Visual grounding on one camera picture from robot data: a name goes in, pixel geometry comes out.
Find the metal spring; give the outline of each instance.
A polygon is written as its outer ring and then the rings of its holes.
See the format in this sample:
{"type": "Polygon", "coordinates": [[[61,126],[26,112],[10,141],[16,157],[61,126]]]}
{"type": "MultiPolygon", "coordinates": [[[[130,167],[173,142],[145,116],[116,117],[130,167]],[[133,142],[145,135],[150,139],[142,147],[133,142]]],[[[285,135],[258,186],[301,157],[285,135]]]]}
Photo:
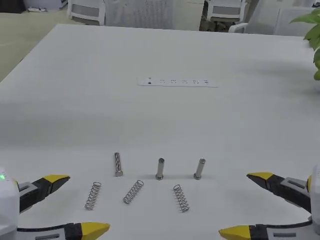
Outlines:
{"type": "Polygon", "coordinates": [[[95,208],[96,201],[97,201],[101,186],[102,186],[102,184],[98,181],[95,181],[93,183],[92,188],[89,193],[89,197],[84,205],[85,209],[93,210],[95,208]]]}
{"type": "Polygon", "coordinates": [[[186,200],[185,194],[182,191],[181,186],[179,184],[175,185],[173,187],[173,191],[175,193],[175,196],[176,196],[176,199],[178,201],[178,204],[180,205],[181,212],[185,213],[185,212],[189,211],[190,207],[189,207],[189,204],[188,204],[188,202],[186,200]]]}
{"type": "Polygon", "coordinates": [[[131,201],[135,198],[135,196],[138,194],[140,189],[144,186],[144,182],[141,180],[138,180],[135,182],[135,184],[132,186],[130,191],[125,195],[125,197],[122,199],[125,204],[130,204],[131,201]]]}

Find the plant leaf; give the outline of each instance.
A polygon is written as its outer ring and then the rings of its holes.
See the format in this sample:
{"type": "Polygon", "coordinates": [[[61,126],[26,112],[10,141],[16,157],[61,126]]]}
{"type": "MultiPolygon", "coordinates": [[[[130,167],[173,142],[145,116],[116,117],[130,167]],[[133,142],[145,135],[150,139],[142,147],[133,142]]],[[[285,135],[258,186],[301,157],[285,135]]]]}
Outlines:
{"type": "Polygon", "coordinates": [[[315,8],[315,9],[311,12],[311,14],[313,14],[313,15],[319,15],[319,14],[320,14],[320,7],[315,8]]]}
{"type": "Polygon", "coordinates": [[[296,22],[304,22],[308,24],[320,24],[320,16],[309,13],[306,15],[296,17],[290,23],[296,23],[296,22]]]}
{"type": "Polygon", "coordinates": [[[310,39],[309,45],[310,45],[310,47],[313,48],[313,50],[316,50],[320,45],[320,38],[312,38],[312,39],[310,39]]]}
{"type": "Polygon", "coordinates": [[[320,49],[317,49],[314,53],[314,57],[313,57],[313,62],[315,63],[316,61],[320,60],[320,49]]]}
{"type": "Polygon", "coordinates": [[[320,37],[320,24],[315,25],[311,28],[304,37],[304,40],[311,40],[320,37]]]}
{"type": "Polygon", "coordinates": [[[313,75],[314,80],[319,81],[320,80],[320,70],[316,71],[313,75]]]}

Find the metal rod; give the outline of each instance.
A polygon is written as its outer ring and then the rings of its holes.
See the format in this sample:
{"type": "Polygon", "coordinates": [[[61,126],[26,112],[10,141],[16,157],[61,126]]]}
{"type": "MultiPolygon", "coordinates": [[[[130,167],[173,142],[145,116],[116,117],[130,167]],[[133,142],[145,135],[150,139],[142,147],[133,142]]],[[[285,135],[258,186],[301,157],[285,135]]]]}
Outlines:
{"type": "Polygon", "coordinates": [[[121,177],[124,175],[121,169],[121,163],[120,163],[120,154],[119,152],[114,153],[114,160],[115,160],[115,176],[121,177]]]}
{"type": "Polygon", "coordinates": [[[196,169],[196,172],[193,175],[195,180],[201,179],[201,173],[202,173],[202,170],[204,169],[205,163],[206,163],[206,160],[204,158],[201,158],[199,161],[198,167],[196,169]]]}
{"type": "Polygon", "coordinates": [[[163,158],[159,158],[158,162],[158,171],[156,172],[155,179],[162,180],[164,178],[164,166],[165,166],[165,160],[163,158]]]}

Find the white table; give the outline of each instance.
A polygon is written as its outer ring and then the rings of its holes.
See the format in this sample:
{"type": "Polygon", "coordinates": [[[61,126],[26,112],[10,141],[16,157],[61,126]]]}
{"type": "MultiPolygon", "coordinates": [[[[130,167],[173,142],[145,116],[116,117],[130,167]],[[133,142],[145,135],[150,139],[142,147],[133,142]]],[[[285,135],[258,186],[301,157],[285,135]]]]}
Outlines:
{"type": "Polygon", "coordinates": [[[216,240],[234,225],[305,221],[305,211],[246,174],[307,179],[319,162],[320,95],[307,45],[299,37],[57,25],[0,84],[1,165],[19,182],[71,176],[23,213],[20,227],[94,221],[111,224],[102,240],[216,240]],[[137,85],[148,76],[218,88],[137,85]],[[123,204],[137,179],[143,190],[123,204]],[[102,190],[85,211],[93,181],[102,190]],[[189,212],[179,213],[175,184],[189,212]]]}

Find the electrical outlet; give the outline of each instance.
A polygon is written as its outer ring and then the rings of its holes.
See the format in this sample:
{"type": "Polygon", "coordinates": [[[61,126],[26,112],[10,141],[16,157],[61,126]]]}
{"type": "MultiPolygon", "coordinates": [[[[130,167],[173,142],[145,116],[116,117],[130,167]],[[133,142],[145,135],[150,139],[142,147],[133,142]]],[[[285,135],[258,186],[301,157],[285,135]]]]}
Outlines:
{"type": "Polygon", "coordinates": [[[212,80],[194,80],[194,79],[165,79],[165,78],[139,78],[139,86],[163,86],[163,87],[207,87],[217,88],[212,80]]]}

